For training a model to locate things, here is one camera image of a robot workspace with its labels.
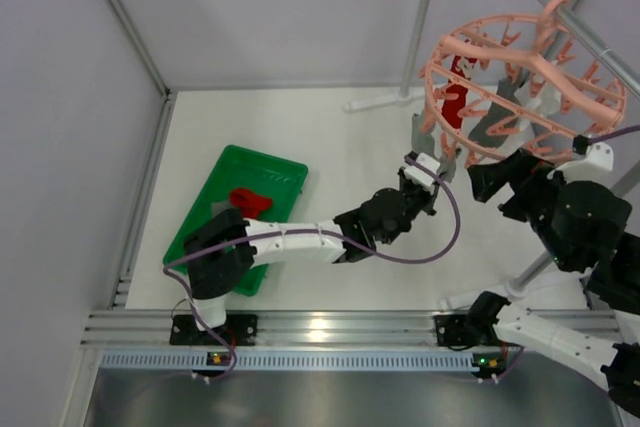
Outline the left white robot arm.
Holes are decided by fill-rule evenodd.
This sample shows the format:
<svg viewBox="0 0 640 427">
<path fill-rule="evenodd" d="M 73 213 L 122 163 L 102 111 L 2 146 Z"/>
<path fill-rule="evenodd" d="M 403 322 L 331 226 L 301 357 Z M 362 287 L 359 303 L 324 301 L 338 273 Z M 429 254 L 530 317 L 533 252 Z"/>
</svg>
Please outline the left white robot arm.
<svg viewBox="0 0 640 427">
<path fill-rule="evenodd" d="M 227 208 L 183 240 L 191 304 L 198 331 L 227 320 L 225 299 L 251 269 L 272 263 L 356 263 L 407 233 L 416 217 L 435 213 L 434 177 L 402 167 L 399 186 L 378 190 L 359 207 L 319 223 L 276 223 L 245 218 Z"/>
</svg>

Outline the dark grey sock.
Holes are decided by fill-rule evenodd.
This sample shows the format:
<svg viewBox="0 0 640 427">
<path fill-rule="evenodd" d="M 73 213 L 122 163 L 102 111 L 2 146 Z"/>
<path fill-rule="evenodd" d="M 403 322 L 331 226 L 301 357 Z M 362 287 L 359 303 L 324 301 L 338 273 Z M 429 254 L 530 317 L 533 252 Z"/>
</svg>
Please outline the dark grey sock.
<svg viewBox="0 0 640 427">
<path fill-rule="evenodd" d="M 517 86 L 509 77 L 501 79 L 498 83 L 496 94 L 515 104 L 520 104 L 515 97 Z M 512 112 L 496 102 L 492 102 L 488 113 L 475 125 L 468 134 L 468 139 L 486 148 L 500 148 L 508 138 L 508 135 L 490 135 L 488 130 L 494 124 L 509 118 Z"/>
</svg>

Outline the red santa sock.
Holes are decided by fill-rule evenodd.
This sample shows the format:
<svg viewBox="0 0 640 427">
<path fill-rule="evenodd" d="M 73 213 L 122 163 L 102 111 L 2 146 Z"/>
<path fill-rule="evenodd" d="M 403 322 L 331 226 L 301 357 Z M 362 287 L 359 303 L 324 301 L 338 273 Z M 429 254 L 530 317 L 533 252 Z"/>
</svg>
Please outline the red santa sock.
<svg viewBox="0 0 640 427">
<path fill-rule="evenodd" d="M 477 61 L 477 58 L 456 55 L 451 63 L 450 72 L 470 80 Z M 456 94 L 457 97 L 444 101 L 441 109 L 442 115 L 452 128 L 460 129 L 462 118 L 459 116 L 459 112 L 466 106 L 468 89 L 460 84 L 450 84 L 445 92 L 447 94 Z"/>
</svg>

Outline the light grey sock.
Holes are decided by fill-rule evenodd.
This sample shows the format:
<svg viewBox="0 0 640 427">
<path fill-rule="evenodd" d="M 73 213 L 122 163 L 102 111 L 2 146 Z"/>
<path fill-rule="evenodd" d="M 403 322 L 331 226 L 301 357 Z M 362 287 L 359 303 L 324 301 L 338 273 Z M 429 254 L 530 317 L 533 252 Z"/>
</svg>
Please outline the light grey sock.
<svg viewBox="0 0 640 427">
<path fill-rule="evenodd" d="M 438 175 L 451 183 L 456 173 L 457 155 L 447 154 L 441 142 L 436 140 L 440 129 L 435 121 L 428 120 L 424 111 L 411 117 L 411 148 L 414 152 L 424 153 L 439 162 Z"/>
</svg>

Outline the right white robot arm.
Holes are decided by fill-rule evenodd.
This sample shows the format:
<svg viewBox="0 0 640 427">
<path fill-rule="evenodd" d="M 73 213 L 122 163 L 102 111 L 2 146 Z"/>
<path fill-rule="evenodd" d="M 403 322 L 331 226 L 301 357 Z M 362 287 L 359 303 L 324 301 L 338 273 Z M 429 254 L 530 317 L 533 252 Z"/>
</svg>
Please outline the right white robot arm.
<svg viewBox="0 0 640 427">
<path fill-rule="evenodd" d="M 503 216 L 529 224 L 559 270 L 588 274 L 588 290 L 610 308 L 636 315 L 639 239 L 626 230 L 632 206 L 597 181 L 611 167 L 611 155 L 554 166 L 520 149 L 500 162 L 473 165 L 468 174 L 479 202 L 509 186 L 513 194 L 499 207 Z M 502 341 L 531 349 L 584 376 L 619 408 L 639 414 L 638 344 L 562 327 L 490 291 L 471 305 L 465 326 L 478 344 Z"/>
</svg>

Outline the pink round clip hanger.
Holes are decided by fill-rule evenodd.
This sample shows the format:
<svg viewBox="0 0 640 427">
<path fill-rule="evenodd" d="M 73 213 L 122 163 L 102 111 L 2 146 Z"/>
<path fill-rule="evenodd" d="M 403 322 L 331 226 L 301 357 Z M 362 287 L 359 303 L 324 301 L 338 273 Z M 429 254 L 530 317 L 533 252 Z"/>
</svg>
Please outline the pink round clip hanger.
<svg viewBox="0 0 640 427">
<path fill-rule="evenodd" d="M 559 164 L 577 135 L 605 135 L 620 126 L 628 93 L 616 77 L 603 84 L 601 63 L 574 65 L 575 37 L 549 0 L 537 14 L 482 17 L 444 34 L 422 67 L 424 107 L 413 119 L 418 149 L 460 151 L 465 164 L 506 157 L 506 143 Z"/>
</svg>

